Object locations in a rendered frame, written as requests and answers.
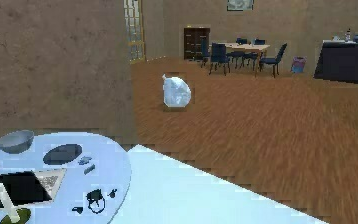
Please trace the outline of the dark brown cupboard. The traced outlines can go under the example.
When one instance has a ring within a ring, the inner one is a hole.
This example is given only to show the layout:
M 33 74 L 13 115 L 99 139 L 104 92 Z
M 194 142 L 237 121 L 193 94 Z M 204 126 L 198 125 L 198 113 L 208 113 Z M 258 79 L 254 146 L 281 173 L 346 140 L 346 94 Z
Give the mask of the dark brown cupboard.
M 184 59 L 199 61 L 202 59 L 202 41 L 209 43 L 209 28 L 184 29 Z

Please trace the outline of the dark counter with pale top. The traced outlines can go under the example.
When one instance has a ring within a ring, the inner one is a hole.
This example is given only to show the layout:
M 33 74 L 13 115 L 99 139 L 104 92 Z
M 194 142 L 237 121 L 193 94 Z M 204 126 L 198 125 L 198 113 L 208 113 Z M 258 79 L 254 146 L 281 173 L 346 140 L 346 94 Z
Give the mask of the dark counter with pale top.
M 358 83 L 358 43 L 324 40 L 313 77 Z

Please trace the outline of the window with yellow frame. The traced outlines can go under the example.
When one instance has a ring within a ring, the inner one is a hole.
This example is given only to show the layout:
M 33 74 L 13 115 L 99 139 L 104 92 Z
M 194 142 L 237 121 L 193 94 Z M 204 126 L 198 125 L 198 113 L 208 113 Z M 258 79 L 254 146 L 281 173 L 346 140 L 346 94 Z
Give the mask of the window with yellow frame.
M 126 35 L 131 64 L 145 60 L 142 0 L 123 0 Z

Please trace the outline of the white tied bag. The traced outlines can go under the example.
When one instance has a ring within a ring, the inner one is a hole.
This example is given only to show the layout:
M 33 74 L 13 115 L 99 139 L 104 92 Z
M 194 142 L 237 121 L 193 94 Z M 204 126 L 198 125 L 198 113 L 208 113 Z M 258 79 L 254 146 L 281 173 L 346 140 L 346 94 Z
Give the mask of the white tied bag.
M 163 102 L 170 108 L 184 108 L 191 100 L 191 89 L 188 84 L 179 77 L 162 76 Z

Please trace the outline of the grey bowl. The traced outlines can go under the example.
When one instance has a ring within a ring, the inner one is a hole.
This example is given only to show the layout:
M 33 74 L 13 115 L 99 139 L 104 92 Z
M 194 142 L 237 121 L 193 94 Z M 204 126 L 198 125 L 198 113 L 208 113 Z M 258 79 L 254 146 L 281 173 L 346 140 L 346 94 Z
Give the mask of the grey bowl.
M 31 130 L 18 130 L 0 137 L 0 150 L 8 154 L 20 154 L 27 151 L 34 140 Z

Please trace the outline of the blue and purple bin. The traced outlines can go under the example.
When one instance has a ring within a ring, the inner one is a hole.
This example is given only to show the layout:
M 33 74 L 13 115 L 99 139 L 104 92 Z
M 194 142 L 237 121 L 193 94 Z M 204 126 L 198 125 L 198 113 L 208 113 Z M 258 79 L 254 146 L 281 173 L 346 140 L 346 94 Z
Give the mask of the blue and purple bin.
M 307 58 L 301 56 L 295 56 L 291 65 L 292 73 L 302 73 L 306 64 Z

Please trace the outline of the framed wall picture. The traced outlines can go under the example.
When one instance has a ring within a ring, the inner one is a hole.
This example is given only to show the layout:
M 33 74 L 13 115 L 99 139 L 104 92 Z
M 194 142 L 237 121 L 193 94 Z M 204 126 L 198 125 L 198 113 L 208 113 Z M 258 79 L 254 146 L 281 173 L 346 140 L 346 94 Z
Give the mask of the framed wall picture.
M 252 10 L 254 0 L 227 0 L 228 11 L 246 11 Z

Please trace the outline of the white candle on green base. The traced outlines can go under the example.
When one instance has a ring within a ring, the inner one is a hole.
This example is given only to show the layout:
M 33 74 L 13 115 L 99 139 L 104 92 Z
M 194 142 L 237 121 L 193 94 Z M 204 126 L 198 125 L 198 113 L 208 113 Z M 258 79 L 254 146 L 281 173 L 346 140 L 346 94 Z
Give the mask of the white candle on green base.
M 26 224 L 29 221 L 31 212 L 25 208 L 16 208 L 3 183 L 0 182 L 0 201 L 7 213 L 10 224 Z

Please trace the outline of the dark oval plate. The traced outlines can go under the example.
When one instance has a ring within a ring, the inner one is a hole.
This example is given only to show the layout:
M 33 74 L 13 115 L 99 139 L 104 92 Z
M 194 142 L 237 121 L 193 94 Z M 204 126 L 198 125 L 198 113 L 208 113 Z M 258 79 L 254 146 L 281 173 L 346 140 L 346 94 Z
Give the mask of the dark oval plate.
M 78 144 L 65 144 L 48 151 L 43 162 L 46 165 L 63 165 L 78 158 L 82 153 L 82 147 Z

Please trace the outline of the light wooden dining table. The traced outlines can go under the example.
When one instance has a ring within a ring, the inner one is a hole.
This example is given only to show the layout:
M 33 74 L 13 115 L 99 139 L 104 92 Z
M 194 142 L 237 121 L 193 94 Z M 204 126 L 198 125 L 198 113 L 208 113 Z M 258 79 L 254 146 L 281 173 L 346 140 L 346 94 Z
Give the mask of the light wooden dining table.
M 226 48 L 229 51 L 239 51 L 239 52 L 250 52 L 250 53 L 257 53 L 257 59 L 255 62 L 255 69 L 254 73 L 257 74 L 259 70 L 259 61 L 262 55 L 267 53 L 269 49 L 269 45 L 255 45 L 255 44 L 242 44 L 239 45 L 238 43 L 225 43 Z

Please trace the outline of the black laptop with grey keyboard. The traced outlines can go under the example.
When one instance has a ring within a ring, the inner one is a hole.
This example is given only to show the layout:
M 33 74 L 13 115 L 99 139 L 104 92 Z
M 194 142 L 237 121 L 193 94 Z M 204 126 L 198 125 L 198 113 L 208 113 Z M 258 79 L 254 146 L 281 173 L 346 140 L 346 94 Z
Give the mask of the black laptop with grey keyboard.
M 53 201 L 66 170 L 23 171 L 0 174 L 0 183 L 15 207 Z

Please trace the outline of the dark blue dining chair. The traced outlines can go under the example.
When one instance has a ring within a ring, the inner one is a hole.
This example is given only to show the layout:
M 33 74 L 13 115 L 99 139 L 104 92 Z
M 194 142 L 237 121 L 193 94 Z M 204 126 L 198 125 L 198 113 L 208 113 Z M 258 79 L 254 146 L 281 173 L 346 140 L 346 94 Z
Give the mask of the dark blue dining chair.
M 201 39 L 201 54 L 202 54 L 201 66 L 205 66 L 208 59 L 210 58 L 210 53 L 208 51 L 207 39 L 205 37 L 203 37 Z
M 230 60 L 226 54 L 226 46 L 224 44 L 213 43 L 211 46 L 209 73 L 212 73 L 212 70 L 217 70 L 219 65 L 223 65 L 224 74 L 230 71 Z
M 262 71 L 265 64 L 272 66 L 272 75 L 276 77 L 279 74 L 279 63 L 281 62 L 288 44 L 284 43 L 275 57 L 264 57 L 259 60 L 259 70 Z
M 236 43 L 238 45 L 242 45 L 242 44 L 247 44 L 248 41 L 243 38 L 237 38 Z M 238 66 L 238 59 L 241 58 L 244 61 L 246 58 L 246 53 L 243 51 L 232 51 L 228 53 L 227 56 L 230 57 L 232 61 L 235 61 L 235 66 Z
M 265 40 L 264 39 L 255 39 L 253 41 L 254 45 L 264 45 L 265 44 Z M 257 59 L 258 54 L 255 52 L 250 52 L 247 53 L 245 58 L 247 59 L 247 64 L 250 64 L 250 62 L 256 63 L 256 59 Z

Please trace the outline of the round pale blue table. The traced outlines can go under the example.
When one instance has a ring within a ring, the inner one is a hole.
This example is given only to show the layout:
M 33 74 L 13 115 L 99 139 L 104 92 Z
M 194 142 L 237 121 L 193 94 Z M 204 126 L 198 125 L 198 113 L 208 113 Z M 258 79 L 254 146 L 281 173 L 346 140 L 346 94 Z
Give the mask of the round pale blue table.
M 81 155 L 63 165 L 46 165 L 44 155 L 65 144 L 78 144 Z M 88 164 L 79 160 L 89 156 Z M 84 170 L 95 169 L 84 175 Z M 57 132 L 36 136 L 31 147 L 20 154 L 0 150 L 0 174 L 23 171 L 66 170 L 53 201 L 24 205 L 31 212 L 26 224 L 110 224 L 127 195 L 131 180 L 131 165 L 127 152 L 112 139 L 87 132 Z M 108 198 L 112 189 L 116 197 Z M 83 207 L 82 214 L 72 211 Z M 4 208 L 0 209 L 0 224 L 10 224 Z

